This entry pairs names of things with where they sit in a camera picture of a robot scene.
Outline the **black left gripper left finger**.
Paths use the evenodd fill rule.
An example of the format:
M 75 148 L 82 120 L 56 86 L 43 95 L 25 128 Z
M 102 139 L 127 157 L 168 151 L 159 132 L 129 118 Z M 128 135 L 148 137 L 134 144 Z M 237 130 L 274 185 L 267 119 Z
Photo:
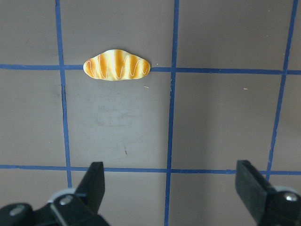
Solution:
M 103 163 L 93 162 L 75 191 L 54 199 L 50 209 L 60 226 L 107 226 L 98 214 L 104 192 Z

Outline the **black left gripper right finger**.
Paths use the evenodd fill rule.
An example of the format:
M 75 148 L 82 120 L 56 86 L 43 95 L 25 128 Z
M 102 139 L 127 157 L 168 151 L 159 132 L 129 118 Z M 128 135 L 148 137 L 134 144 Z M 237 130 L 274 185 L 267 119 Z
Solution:
M 301 194 L 273 186 L 248 160 L 236 163 L 235 189 L 258 226 L 301 224 Z

